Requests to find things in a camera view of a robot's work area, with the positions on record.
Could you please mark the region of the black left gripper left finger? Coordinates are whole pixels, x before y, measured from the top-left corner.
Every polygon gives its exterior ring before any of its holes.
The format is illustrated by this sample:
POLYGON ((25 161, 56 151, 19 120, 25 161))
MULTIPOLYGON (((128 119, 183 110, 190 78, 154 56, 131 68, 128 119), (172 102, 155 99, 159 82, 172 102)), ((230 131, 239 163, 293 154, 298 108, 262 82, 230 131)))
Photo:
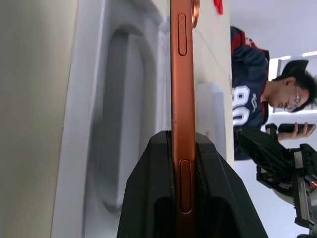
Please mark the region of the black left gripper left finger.
POLYGON ((175 238, 169 131, 153 135, 129 176, 117 238, 175 238))

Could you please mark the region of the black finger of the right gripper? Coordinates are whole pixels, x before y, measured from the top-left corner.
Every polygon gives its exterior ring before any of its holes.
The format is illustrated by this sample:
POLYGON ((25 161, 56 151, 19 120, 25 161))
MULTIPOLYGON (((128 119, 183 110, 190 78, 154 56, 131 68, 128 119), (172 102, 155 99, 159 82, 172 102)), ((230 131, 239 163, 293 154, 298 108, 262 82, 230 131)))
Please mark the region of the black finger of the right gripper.
POLYGON ((240 127, 236 132, 242 151, 257 165, 256 179, 269 189, 294 199, 293 155, 275 136, 252 127, 240 127))

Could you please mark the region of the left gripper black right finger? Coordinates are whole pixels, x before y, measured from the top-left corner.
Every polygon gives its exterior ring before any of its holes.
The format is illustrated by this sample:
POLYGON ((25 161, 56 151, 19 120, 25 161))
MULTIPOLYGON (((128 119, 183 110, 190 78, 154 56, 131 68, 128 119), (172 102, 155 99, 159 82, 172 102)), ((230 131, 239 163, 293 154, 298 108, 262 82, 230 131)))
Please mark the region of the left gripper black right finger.
POLYGON ((199 133, 196 158, 195 238, 268 238, 243 181, 199 133))

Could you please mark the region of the black smartphone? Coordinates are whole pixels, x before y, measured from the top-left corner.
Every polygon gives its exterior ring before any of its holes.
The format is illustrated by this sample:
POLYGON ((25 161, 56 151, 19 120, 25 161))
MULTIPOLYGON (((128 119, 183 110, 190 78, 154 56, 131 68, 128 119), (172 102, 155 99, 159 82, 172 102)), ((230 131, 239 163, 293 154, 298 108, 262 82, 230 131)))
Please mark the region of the black smartphone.
MULTIPOLYGON (((304 123, 298 123, 297 124, 298 130, 297 130, 297 134, 302 134, 305 124, 304 123)), ((315 129, 316 125, 315 124, 307 124, 307 131, 309 131, 311 128, 313 128, 313 130, 315 129)), ((279 134, 291 134, 293 133, 295 129, 295 124, 293 123, 283 123, 278 127, 278 135, 279 134)))

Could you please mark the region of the orange smartphone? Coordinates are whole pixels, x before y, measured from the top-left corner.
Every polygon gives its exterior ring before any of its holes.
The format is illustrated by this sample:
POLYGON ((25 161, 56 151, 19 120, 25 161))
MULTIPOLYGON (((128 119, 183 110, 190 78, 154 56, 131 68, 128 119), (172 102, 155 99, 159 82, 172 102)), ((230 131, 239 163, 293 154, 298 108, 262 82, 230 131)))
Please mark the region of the orange smartphone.
POLYGON ((196 235, 196 129, 193 29, 200 0, 170 0, 171 134, 176 237, 196 235))

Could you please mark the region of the white phone box base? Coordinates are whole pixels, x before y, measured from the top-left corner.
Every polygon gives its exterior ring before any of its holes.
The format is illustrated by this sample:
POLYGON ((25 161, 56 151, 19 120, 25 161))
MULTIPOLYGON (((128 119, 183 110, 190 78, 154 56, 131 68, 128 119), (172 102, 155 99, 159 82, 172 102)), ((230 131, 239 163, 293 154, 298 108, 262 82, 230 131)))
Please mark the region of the white phone box base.
POLYGON ((51 238, 116 238, 126 182, 170 128, 170 0, 80 0, 51 238))

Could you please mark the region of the person's bare hand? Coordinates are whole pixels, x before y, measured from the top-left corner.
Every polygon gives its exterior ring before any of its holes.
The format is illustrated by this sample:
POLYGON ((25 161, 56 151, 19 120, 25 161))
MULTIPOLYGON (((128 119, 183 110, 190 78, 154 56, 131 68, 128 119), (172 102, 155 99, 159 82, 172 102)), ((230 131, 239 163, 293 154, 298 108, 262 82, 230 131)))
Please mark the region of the person's bare hand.
POLYGON ((317 128, 316 124, 308 124, 307 122, 304 124, 295 123, 292 136, 293 138, 296 138, 296 139, 302 138, 302 137, 309 137, 316 128, 317 128))

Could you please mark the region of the person in navy jersey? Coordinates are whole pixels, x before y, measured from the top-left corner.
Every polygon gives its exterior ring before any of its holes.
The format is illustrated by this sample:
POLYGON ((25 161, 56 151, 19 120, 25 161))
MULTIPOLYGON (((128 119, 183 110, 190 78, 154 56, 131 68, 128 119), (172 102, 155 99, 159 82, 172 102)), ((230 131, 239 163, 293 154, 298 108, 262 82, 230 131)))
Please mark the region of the person in navy jersey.
POLYGON ((231 71, 234 159, 249 160, 237 139, 242 127, 260 130, 266 124, 269 107, 291 113, 317 106, 317 78, 307 70, 308 60, 287 63, 282 74, 269 80, 269 52, 258 48, 244 31, 231 26, 231 71))

